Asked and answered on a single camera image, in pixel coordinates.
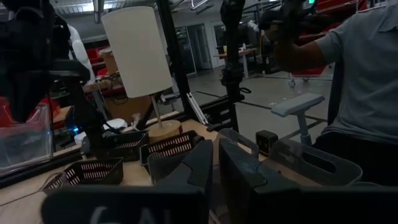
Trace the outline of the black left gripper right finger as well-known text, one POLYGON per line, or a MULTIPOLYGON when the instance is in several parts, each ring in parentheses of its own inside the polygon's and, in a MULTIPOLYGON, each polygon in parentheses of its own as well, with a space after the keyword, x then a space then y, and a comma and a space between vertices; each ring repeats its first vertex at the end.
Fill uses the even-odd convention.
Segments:
POLYGON ((233 224, 398 224, 398 187, 301 185, 225 138, 219 166, 233 224))

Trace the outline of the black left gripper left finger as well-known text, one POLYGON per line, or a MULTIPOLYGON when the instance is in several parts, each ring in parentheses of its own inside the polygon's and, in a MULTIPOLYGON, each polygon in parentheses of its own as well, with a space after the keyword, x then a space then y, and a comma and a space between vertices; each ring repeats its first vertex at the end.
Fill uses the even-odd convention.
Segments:
POLYGON ((64 187, 42 202, 44 224, 208 224, 213 143, 198 143, 155 186, 64 187))

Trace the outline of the smoke gray translucent basket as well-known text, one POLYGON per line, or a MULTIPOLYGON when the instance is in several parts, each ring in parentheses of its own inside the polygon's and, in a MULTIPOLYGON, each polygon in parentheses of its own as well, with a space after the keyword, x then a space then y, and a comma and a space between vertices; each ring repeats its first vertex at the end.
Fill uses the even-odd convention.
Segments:
POLYGON ((250 153, 250 155, 252 155, 256 159, 259 158, 259 147, 255 142, 251 141, 250 139, 246 138, 245 136, 241 135, 233 129, 224 128, 218 132, 216 139, 213 141, 214 164, 217 164, 219 161, 220 140, 224 138, 230 140, 233 144, 237 146, 242 145, 243 147, 241 147, 241 149, 243 149, 247 153, 250 153))
POLYGON ((183 159, 189 154, 184 152, 176 156, 164 156, 159 152, 152 153, 148 158, 148 169, 152 184, 166 178, 173 170, 175 170, 183 159))
POLYGON ((359 165, 290 139, 279 140, 264 163, 306 186, 346 186, 361 180, 359 165))

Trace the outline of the black slotted plastic basket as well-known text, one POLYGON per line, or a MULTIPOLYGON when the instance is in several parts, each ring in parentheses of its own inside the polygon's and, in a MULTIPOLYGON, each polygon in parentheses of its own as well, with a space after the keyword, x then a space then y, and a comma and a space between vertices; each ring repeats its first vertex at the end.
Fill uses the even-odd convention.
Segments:
POLYGON ((122 157, 80 161, 51 175, 41 191, 48 195, 59 188, 74 185, 118 185, 123 177, 122 157))
POLYGON ((138 161, 139 149, 149 142, 148 131, 133 131, 106 136, 102 145, 91 149, 97 159, 122 157, 123 162, 138 161))
POLYGON ((203 136, 198 135, 195 131, 188 131, 155 143, 143 145, 139 149, 141 166, 148 165, 149 156, 155 152, 166 157, 176 156, 192 150, 202 140, 204 140, 203 136))

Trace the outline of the white power adapter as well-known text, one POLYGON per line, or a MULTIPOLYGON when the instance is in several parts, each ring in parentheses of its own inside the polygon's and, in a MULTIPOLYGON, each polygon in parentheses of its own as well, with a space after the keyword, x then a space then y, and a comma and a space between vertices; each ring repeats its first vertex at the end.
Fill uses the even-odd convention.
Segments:
POLYGON ((121 118, 115 118, 105 122, 103 125, 104 130, 109 129, 110 126, 114 129, 124 129, 128 127, 127 122, 121 118))

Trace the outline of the large brown cardboard box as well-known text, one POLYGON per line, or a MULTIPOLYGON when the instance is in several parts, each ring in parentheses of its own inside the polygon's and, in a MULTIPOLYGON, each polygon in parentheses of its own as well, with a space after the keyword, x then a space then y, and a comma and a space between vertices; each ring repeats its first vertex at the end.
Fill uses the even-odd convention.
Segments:
POLYGON ((105 111, 108 119, 121 118, 130 124, 134 114, 140 114, 141 118, 149 109, 151 100, 149 96, 127 98, 126 96, 106 97, 105 111))

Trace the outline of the black vertical equipment pole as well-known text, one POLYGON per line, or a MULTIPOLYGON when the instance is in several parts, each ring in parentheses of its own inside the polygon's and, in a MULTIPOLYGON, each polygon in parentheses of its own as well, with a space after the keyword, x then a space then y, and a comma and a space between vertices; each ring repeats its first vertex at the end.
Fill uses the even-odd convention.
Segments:
POLYGON ((239 131, 239 126, 235 103, 242 99, 240 83, 243 80, 243 71, 239 65, 238 27, 245 2, 245 0, 223 0, 220 8, 221 20, 225 27, 224 37, 227 46, 226 63, 223 69, 221 84, 226 87, 232 128, 236 132, 239 131))

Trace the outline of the wooden background table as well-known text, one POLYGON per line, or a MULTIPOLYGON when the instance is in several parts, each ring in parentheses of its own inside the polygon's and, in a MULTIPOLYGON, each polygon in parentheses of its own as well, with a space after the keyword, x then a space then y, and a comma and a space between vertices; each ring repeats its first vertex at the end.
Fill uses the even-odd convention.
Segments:
MULTIPOLYGON (((238 52, 239 57, 241 58, 242 65, 243 65, 243 73, 244 73, 244 80, 249 78, 249 71, 248 71, 248 55, 251 53, 254 53, 256 50, 255 49, 245 49, 245 50, 240 50, 238 52)), ((214 57, 226 60, 227 54, 218 54, 214 55, 214 57)))

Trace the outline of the white shade wooden table lamp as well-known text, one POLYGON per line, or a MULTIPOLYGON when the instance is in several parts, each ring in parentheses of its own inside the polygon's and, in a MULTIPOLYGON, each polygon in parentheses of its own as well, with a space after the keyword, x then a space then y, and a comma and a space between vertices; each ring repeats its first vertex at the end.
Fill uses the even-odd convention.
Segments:
POLYGON ((181 122, 162 121, 155 95, 173 87, 155 12, 149 6, 118 9, 102 17, 102 23, 127 96, 148 96, 157 124, 149 126, 149 142, 182 132, 181 122))

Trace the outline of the red storage bin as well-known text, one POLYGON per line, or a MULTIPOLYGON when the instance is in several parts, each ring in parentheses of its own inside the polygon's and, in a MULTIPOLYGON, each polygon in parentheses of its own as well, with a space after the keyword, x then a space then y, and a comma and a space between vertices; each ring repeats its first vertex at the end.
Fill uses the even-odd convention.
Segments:
POLYGON ((46 97, 46 98, 42 98, 40 102, 47 104, 51 107, 53 118, 56 118, 62 112, 60 104, 58 103, 57 100, 53 100, 52 98, 46 97))

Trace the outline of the white rounded robot shell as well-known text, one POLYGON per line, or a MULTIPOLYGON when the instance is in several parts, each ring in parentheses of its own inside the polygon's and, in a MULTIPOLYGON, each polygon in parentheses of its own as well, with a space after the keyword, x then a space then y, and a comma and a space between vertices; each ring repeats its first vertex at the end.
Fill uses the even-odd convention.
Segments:
POLYGON ((78 31, 71 25, 68 25, 68 30, 70 31, 70 40, 72 43, 73 53, 75 54, 78 61, 80 61, 90 72, 90 79, 88 83, 95 82, 95 75, 93 68, 91 66, 86 49, 81 41, 81 37, 78 31))

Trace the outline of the clear plastic basket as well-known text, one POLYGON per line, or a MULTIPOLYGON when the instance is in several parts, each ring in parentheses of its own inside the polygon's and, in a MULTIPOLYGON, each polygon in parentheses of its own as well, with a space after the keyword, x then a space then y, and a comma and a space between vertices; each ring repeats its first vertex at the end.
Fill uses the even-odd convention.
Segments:
POLYGON ((49 106, 39 104, 25 123, 0 106, 0 176, 52 157, 49 106))

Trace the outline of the silver metal bracket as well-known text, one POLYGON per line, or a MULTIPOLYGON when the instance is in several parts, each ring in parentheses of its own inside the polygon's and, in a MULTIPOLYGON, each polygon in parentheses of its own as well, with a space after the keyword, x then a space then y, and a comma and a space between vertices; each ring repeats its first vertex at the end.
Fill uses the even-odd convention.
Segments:
POLYGON ((206 116, 203 114, 201 108, 199 107, 198 103, 196 102, 196 100, 194 99, 193 95, 190 92, 187 93, 187 98, 193 111, 195 112, 198 118, 198 121, 205 126, 208 125, 208 120, 206 116))

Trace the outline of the black frame post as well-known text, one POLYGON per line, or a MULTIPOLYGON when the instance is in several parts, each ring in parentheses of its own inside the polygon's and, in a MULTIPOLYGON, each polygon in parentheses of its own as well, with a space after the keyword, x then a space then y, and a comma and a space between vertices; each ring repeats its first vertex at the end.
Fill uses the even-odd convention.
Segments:
POLYGON ((187 75, 183 71, 182 55, 178 47, 177 34, 168 0, 156 0, 158 12, 167 43, 167 52, 170 57, 172 71, 175 75, 184 114, 188 119, 197 120, 197 116, 190 104, 187 93, 190 93, 187 75))

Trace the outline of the black table frame rail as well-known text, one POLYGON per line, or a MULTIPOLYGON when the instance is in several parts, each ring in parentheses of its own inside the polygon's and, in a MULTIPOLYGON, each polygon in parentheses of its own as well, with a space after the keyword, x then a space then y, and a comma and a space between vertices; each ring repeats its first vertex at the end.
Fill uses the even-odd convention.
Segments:
POLYGON ((49 161, 25 167, 21 170, 12 171, 10 174, 6 174, 0 177, 0 189, 4 189, 10 185, 14 185, 16 183, 22 182, 23 180, 33 178, 40 174, 44 174, 46 172, 57 169, 61 166, 65 166, 80 159, 80 152, 67 152, 66 154, 63 154, 61 156, 55 156, 49 161))

